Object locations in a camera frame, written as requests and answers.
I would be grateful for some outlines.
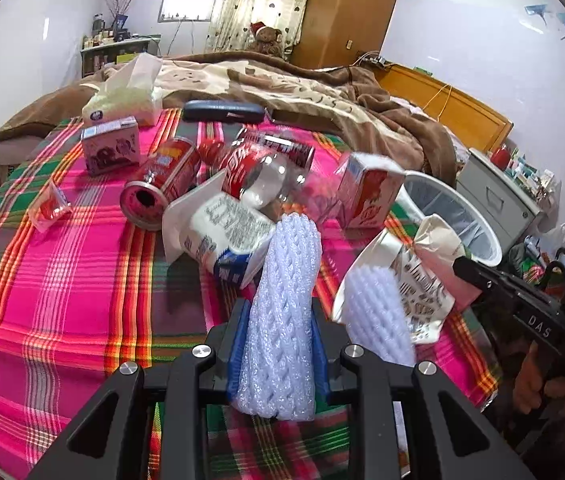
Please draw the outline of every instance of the small carton box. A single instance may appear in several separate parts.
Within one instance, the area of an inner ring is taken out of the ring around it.
[[[133,117],[85,128],[80,141],[91,176],[140,162],[138,123]]]
[[[353,152],[344,168],[338,199],[344,205],[344,227],[382,227],[405,171],[388,156]]]

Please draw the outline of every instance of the drawer handle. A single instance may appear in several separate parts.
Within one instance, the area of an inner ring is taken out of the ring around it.
[[[489,198],[489,193],[491,195],[493,195],[493,198],[498,200],[499,203],[496,203],[493,200],[491,200]],[[493,205],[494,207],[496,207],[498,209],[498,211],[502,211],[502,209],[504,208],[504,200],[502,198],[500,198],[499,196],[497,196],[489,186],[486,187],[486,201],[490,205]]]

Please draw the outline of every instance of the blanket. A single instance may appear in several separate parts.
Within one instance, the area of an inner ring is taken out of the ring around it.
[[[81,115],[96,91],[92,86],[120,67],[107,65],[80,84],[40,98],[0,129],[0,142],[44,137],[61,120]],[[192,99],[217,99],[331,119],[353,150],[390,156],[406,170],[426,167],[455,187],[455,153],[444,126],[392,101],[364,68],[318,72],[256,52],[219,52],[163,59],[156,86],[162,89],[165,108],[182,107]]]
[[[89,177],[79,143],[81,122],[58,127],[0,188],[0,467],[24,478],[56,435],[120,363],[146,367],[173,359],[227,320],[235,299],[252,298],[216,280],[189,257],[168,267],[160,233],[135,227],[118,200],[134,168]],[[179,124],[164,110],[141,128],[143,153],[178,134],[232,140],[239,126]],[[312,171],[331,171],[345,146],[310,134]],[[198,181],[207,176],[201,168]],[[73,203],[46,234],[25,211],[48,178]],[[388,219],[406,242],[415,227],[395,209]],[[347,262],[367,235],[346,235],[328,224],[314,294],[329,313]],[[452,312],[440,342],[421,347],[478,406],[493,395],[498,368],[470,309]],[[156,413],[150,465],[160,450]],[[210,463],[215,478],[342,478],[349,436],[344,408],[318,406],[312,423],[274,422],[231,408],[208,409]]]

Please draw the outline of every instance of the wooden headboard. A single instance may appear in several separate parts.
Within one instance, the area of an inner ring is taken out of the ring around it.
[[[467,148],[483,153],[494,150],[513,127],[505,116],[472,96],[450,86],[443,88],[445,83],[416,70],[395,64],[386,69],[375,68],[374,74],[380,86],[395,97],[421,108],[431,101],[425,110],[427,115],[437,118],[441,113],[440,123],[456,134]]]

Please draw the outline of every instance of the drawer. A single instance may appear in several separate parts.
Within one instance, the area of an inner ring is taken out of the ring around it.
[[[456,190],[460,193],[460,195],[465,197],[473,207],[478,210],[478,212],[485,218],[486,222],[491,226],[491,229],[493,229],[496,238],[498,238],[498,241],[500,242],[500,247],[502,248],[502,259],[504,260],[507,251],[511,248],[517,238],[514,238],[510,234],[508,234],[507,231],[505,231],[502,226],[498,224],[497,220],[493,218],[492,214],[489,213],[489,211],[480,202],[478,202],[478,200],[476,200],[475,196],[473,196],[459,182],[457,183]]]
[[[533,213],[504,182],[480,162],[469,158],[458,182],[512,238],[518,238],[533,220]]]

